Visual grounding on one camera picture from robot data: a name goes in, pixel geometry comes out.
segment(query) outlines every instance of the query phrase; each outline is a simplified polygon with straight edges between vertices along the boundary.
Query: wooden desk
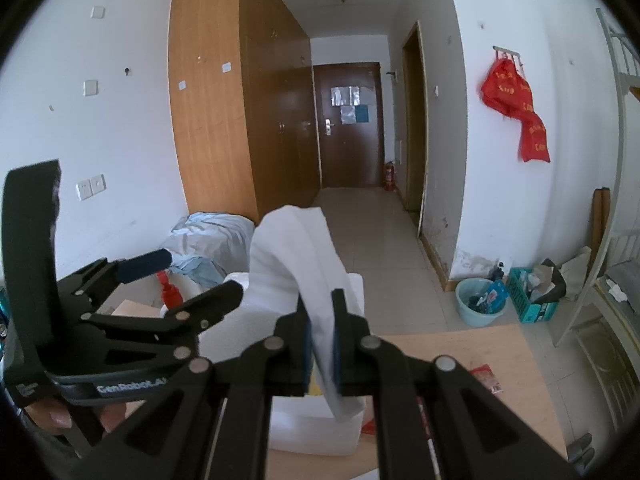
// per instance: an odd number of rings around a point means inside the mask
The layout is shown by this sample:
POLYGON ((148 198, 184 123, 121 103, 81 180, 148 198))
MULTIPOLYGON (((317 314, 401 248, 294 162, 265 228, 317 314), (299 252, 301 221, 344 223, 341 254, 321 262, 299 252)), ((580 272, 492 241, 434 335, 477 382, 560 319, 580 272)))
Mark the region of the wooden desk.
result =
MULTIPOLYGON (((424 360, 448 354, 469 370, 488 364, 504 390, 497 397, 566 457, 553 402, 518 325, 383 338, 405 354, 424 360)), ((363 436, 356 453, 351 456, 315 456, 270 450, 266 477, 268 480, 349 480, 377 466, 375 438, 363 436)))

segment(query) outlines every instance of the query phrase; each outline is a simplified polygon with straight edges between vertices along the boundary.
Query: white wall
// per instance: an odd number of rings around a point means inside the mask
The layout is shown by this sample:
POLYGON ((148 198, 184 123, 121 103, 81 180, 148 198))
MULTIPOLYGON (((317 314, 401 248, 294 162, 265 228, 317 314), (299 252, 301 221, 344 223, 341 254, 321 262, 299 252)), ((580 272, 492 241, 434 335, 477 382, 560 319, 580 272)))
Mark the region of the white wall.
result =
POLYGON ((311 38, 311 61, 314 65, 335 63, 380 63, 382 111, 385 128, 385 160, 394 160, 394 90, 390 68, 389 44, 386 36, 334 36, 311 38))
POLYGON ((403 148, 398 188, 406 192, 406 109, 402 44, 420 21, 428 89, 428 184, 423 232, 446 272, 453 261, 466 164, 466 81, 458 18, 453 0, 402 0, 389 35, 394 86, 396 136, 403 148), (433 92, 439 87, 439 97, 433 92))
POLYGON ((586 241, 593 190, 612 186, 617 107, 600 0, 454 0, 468 96, 466 185, 452 278, 495 260, 561 263, 586 241), (518 160, 521 124, 480 101, 493 45, 522 54, 551 164, 518 160))
POLYGON ((62 166, 59 277, 155 249, 187 213, 169 108, 170 1, 46 0, 2 67, 2 179, 52 158, 62 166), (90 18, 94 5, 104 19, 90 18), (98 80, 97 96, 82 96, 85 79, 98 80), (99 173, 106 191, 79 202, 76 182, 99 173))

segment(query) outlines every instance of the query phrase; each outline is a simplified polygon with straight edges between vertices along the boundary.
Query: red packet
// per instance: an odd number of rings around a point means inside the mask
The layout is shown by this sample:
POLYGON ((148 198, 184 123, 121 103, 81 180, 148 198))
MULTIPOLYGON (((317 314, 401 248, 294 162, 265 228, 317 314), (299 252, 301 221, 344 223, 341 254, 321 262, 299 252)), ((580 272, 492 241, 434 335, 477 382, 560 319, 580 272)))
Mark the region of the red packet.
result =
POLYGON ((482 385, 489 390, 492 394, 502 393, 502 387, 495 377, 494 372, 489 368, 489 365, 482 365, 478 368, 474 368, 469 372, 475 377, 482 385))

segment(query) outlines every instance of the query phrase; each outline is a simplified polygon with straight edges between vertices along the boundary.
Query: blue box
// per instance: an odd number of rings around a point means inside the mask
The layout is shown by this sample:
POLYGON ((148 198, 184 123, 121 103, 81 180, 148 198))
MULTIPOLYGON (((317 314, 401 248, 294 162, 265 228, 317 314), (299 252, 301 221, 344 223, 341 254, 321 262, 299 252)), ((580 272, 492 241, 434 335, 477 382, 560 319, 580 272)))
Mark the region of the blue box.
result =
POLYGON ((514 267, 509 272, 509 279, 507 280, 507 290, 509 291, 513 306, 516 308, 516 312, 522 323, 548 321, 553 317, 560 303, 559 301, 555 301, 553 303, 531 304, 522 288, 520 277, 523 272, 529 274, 532 270, 533 269, 527 267, 514 267))

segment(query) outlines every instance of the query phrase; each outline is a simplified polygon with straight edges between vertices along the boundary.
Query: human hand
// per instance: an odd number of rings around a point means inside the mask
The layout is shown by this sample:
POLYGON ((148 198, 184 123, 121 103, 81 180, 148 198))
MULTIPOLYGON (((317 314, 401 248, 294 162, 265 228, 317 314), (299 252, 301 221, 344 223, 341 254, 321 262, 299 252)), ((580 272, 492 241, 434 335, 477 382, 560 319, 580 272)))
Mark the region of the human hand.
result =
MULTIPOLYGON (((125 418, 126 404, 108 404, 100 413, 104 431, 111 433, 125 418)), ((31 420, 41 429, 53 435, 62 434, 73 425, 66 406, 53 397, 38 400, 25 408, 31 420)))

